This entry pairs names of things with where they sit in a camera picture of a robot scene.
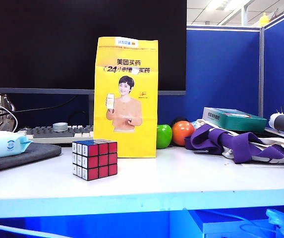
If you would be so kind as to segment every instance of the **purple strap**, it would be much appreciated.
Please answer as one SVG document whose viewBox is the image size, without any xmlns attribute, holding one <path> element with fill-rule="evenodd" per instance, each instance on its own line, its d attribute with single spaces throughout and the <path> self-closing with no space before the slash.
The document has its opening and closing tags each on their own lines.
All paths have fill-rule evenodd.
<svg viewBox="0 0 284 238">
<path fill-rule="evenodd" d="M 210 154 L 221 155 L 224 151 L 223 146 L 233 150 L 234 162 L 241 164 L 252 160 L 252 156 L 270 159 L 284 158 L 284 148 L 280 145 L 272 145 L 264 150 L 251 144 L 256 142 L 263 144 L 262 141 L 252 132 L 247 132 L 237 136 L 229 134 L 227 131 L 214 128 L 205 124 L 185 139 L 186 149 L 208 150 Z"/>
</svg>

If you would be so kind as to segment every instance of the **desk surface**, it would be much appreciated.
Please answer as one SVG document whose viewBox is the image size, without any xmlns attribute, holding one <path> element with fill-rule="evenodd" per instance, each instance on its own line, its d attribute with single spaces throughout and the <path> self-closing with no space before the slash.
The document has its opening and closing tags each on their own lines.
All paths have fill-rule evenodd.
<svg viewBox="0 0 284 238">
<path fill-rule="evenodd" d="M 71 168 L 67 147 L 0 171 L 0 218 L 284 205 L 284 168 L 244 167 L 179 147 L 119 159 L 117 175 L 93 181 Z"/>
</svg>

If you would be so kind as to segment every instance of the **blue wet wipes pack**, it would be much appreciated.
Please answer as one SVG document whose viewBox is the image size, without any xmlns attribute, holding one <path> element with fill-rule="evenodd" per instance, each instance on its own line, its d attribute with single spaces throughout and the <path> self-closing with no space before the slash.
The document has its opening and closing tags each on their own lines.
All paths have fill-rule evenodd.
<svg viewBox="0 0 284 238">
<path fill-rule="evenodd" d="M 21 154 L 30 143 L 32 141 L 27 139 L 25 135 L 0 131 L 0 157 Z"/>
</svg>

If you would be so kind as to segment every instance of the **yellow paper bag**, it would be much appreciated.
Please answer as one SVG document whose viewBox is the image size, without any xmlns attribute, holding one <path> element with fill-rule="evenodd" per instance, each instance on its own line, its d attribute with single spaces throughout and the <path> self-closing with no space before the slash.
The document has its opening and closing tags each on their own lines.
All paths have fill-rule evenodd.
<svg viewBox="0 0 284 238">
<path fill-rule="evenodd" d="M 94 138 L 117 141 L 118 157 L 156 156 L 158 41 L 98 40 Z"/>
</svg>

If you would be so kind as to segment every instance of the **green box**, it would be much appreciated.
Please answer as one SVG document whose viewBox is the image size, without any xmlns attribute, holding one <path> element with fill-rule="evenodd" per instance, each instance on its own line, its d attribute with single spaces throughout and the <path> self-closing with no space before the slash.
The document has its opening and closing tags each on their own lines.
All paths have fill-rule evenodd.
<svg viewBox="0 0 284 238">
<path fill-rule="evenodd" d="M 263 132 L 267 120 L 236 109 L 207 108 L 203 110 L 202 119 L 212 122 L 227 130 Z"/>
</svg>

